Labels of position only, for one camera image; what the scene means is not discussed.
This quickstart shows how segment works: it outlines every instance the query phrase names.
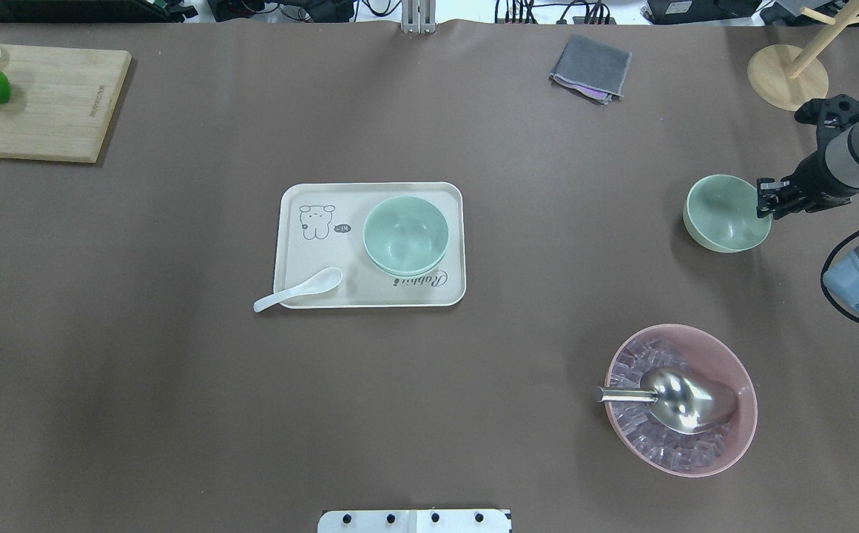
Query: white metal bracket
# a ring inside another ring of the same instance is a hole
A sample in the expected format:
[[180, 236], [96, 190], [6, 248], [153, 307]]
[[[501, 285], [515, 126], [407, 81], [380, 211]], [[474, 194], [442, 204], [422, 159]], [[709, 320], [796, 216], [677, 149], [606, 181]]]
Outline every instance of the white metal bracket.
[[436, 33], [436, 0], [402, 0], [403, 33]]
[[506, 509], [388, 509], [326, 512], [317, 533], [511, 533]]

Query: green bowl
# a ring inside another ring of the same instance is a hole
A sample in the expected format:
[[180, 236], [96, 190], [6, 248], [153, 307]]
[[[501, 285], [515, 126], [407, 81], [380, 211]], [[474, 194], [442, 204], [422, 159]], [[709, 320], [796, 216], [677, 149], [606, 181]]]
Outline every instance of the green bowl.
[[689, 189], [682, 221], [695, 242], [713, 252], [753, 249], [771, 232], [771, 217], [758, 218], [758, 191], [744, 179], [717, 173]]
[[382, 271], [416, 278], [432, 270], [449, 245], [449, 225], [439, 208], [415, 196], [377, 204], [364, 222], [364, 247]]

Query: white tray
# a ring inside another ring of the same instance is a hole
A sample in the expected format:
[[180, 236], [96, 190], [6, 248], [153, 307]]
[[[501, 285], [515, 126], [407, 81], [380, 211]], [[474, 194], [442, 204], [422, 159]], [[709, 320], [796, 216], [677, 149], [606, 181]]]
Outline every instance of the white tray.
[[[449, 223], [445, 257], [435, 270], [415, 280], [379, 270], [363, 243], [364, 220], [371, 209], [403, 195], [432, 202]], [[337, 288], [282, 305], [291, 309], [452, 306], [465, 295], [462, 193], [445, 182], [294, 185], [281, 196], [273, 290], [296, 286], [324, 267], [344, 271]]]

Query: cutting board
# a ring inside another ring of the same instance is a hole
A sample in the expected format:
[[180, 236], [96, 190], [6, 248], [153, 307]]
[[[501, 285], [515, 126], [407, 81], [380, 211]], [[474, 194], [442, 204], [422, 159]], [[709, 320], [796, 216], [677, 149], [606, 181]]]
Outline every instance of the cutting board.
[[0, 105], [0, 158], [94, 163], [130, 53], [1, 44], [12, 98]]

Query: metal scoop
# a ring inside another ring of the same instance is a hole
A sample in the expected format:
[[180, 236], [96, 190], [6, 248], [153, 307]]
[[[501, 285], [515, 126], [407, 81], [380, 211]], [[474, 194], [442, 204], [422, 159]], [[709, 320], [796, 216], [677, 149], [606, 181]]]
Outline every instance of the metal scoop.
[[738, 408], [737, 395], [726, 385], [676, 368], [653, 368], [640, 378], [639, 387], [597, 387], [594, 399], [651, 404], [650, 412], [656, 420], [683, 435], [718, 427], [730, 420]]

